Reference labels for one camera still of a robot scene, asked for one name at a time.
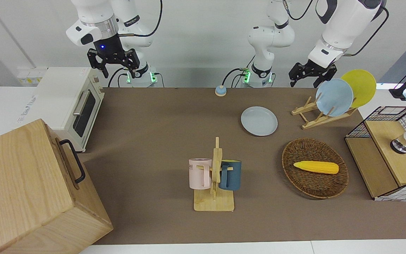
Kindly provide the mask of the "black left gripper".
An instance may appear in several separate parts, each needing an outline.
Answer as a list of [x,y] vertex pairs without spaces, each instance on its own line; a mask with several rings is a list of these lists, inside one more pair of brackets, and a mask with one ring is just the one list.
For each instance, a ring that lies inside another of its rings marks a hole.
[[298,80],[306,77],[318,77],[314,82],[314,88],[318,88],[322,82],[331,80],[336,72],[337,67],[333,62],[328,67],[319,66],[311,60],[305,65],[295,63],[289,71],[290,86],[294,87]]

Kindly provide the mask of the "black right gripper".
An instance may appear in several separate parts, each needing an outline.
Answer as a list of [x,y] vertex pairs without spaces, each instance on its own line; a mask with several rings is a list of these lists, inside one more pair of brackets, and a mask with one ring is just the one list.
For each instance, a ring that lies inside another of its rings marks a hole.
[[119,36],[116,34],[110,38],[97,41],[97,50],[89,49],[87,57],[93,69],[100,70],[105,78],[108,78],[106,64],[125,65],[131,76],[135,78],[135,72],[140,67],[140,60],[135,49],[124,51]]

